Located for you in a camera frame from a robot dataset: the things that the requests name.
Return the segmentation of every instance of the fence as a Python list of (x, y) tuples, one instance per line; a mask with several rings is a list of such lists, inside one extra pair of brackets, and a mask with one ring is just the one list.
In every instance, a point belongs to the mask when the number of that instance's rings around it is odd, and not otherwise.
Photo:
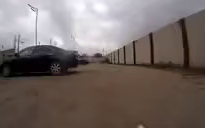
[(205, 10), (113, 51), (113, 64), (205, 67)]

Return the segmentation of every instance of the car wheel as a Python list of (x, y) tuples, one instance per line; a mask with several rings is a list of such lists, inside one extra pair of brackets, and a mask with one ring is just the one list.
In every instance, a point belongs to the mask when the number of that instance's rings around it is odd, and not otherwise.
[(53, 62), (50, 65), (50, 72), (52, 75), (61, 75), (66, 72), (66, 69), (59, 62)]
[(4, 65), (2, 68), (2, 75), (4, 77), (9, 77), (11, 76), (12, 72), (11, 72), (11, 68), (8, 65)]

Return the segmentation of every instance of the parked car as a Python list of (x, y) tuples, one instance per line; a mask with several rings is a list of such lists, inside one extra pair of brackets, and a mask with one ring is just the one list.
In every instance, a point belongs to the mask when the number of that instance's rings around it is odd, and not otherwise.
[(78, 66), (76, 52), (50, 45), (28, 47), (15, 56), (0, 65), (0, 73), (3, 76), (32, 72), (50, 72), (52, 75), (60, 75), (68, 68)]
[(83, 58), (78, 58), (78, 63), (82, 65), (89, 64), (89, 61)]

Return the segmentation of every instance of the pavement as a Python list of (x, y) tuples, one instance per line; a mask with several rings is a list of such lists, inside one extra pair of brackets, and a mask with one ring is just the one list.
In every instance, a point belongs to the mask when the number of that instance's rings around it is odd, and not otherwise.
[(0, 77), (0, 128), (205, 128), (205, 76), (91, 64)]

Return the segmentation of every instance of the cloud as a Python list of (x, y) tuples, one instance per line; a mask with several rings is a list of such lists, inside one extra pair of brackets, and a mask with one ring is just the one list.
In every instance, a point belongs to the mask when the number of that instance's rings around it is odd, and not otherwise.
[(11, 48), (17, 33), (22, 48), (34, 45), (35, 14), (27, 4), (39, 8), (41, 44), (54, 39), (59, 47), (91, 54), (205, 9), (205, 0), (0, 0), (0, 47)]

